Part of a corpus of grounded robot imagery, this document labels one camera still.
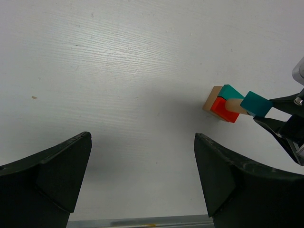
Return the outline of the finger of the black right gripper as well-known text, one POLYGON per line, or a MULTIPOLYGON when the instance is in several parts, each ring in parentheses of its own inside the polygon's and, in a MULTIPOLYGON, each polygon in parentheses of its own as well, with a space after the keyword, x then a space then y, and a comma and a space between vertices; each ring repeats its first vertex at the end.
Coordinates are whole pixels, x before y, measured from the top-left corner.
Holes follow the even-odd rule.
POLYGON ((304 118, 292 115, 288 121, 254 117, 254 121, 279 142, 292 160, 304 164, 304 118))
POLYGON ((297 94, 280 97, 280 98, 274 98, 270 99, 270 101, 273 104, 273 107, 288 113, 290 115, 298 115, 303 116, 304 115, 304 105, 297 105, 294 100, 297 98, 297 94))

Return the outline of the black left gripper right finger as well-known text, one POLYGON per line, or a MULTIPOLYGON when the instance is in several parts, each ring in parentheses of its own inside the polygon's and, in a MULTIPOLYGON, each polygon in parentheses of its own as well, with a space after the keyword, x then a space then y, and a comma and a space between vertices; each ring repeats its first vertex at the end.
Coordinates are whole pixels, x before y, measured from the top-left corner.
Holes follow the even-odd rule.
POLYGON ((197 133, 194 153, 217 228, 301 228, 304 177, 238 154, 197 133))

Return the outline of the natural wood block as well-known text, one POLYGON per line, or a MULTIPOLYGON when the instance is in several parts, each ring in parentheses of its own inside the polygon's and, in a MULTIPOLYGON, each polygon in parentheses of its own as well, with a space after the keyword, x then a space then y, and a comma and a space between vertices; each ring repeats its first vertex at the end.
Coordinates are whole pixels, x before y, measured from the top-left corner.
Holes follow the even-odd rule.
POLYGON ((211 111, 211 107, 212 107, 213 103, 215 102, 216 98, 218 97, 218 94, 221 91, 221 89, 222 89, 222 86, 214 86, 212 88, 212 90, 211 90, 207 100, 205 101, 202 109, 204 111, 208 112, 209 114, 211 114, 211 115, 213 115, 213 116, 215 116, 218 119, 223 121, 224 119, 222 119, 219 115, 217 115, 217 114, 215 114, 211 111))

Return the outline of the teal triangular wood block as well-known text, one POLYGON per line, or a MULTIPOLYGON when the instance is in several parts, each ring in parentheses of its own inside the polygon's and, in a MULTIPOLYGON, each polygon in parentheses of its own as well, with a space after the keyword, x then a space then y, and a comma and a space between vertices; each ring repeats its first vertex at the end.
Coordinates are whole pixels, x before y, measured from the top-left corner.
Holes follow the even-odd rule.
POLYGON ((249 91, 240 103, 240 106, 253 117, 265 117, 273 107, 273 103, 270 100, 249 91))

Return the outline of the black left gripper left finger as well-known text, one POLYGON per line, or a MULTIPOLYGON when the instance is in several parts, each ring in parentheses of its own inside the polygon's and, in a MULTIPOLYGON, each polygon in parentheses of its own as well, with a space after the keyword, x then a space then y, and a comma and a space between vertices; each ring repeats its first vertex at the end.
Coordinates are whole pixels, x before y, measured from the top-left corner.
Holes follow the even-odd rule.
POLYGON ((92 149, 82 132, 0 167, 2 228, 65 228, 75 211, 92 149))

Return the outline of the red wood block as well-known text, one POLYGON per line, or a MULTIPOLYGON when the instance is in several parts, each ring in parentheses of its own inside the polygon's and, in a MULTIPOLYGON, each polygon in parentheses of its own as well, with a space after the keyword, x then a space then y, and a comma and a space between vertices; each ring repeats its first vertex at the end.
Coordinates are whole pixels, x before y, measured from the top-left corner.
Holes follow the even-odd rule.
POLYGON ((234 123, 239 117, 239 113, 228 111, 225 108, 226 100, 222 97, 217 97, 210 108, 210 111, 218 115, 227 122, 234 123))

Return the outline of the natural wood cylinder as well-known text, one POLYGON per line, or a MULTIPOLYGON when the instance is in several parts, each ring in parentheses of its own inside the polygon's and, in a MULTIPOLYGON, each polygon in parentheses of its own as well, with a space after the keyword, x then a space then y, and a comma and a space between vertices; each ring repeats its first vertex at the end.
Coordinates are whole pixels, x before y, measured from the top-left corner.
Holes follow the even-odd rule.
POLYGON ((241 107, 242 101, 243 99, 236 99, 236 98, 228 99, 225 102, 225 109, 230 112, 249 115, 249 113, 243 107, 241 107))

